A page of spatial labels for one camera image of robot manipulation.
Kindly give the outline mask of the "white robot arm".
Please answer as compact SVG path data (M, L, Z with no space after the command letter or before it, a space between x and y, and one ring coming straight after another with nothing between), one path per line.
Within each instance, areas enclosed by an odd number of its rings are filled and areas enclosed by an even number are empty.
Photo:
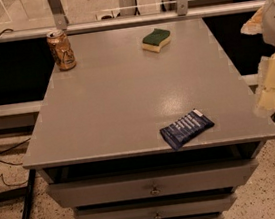
M275 47L275 0L265 4L242 25L242 34L261 34L265 43ZM275 113L275 52L262 57L258 66L258 87L254 110L257 116L268 117Z

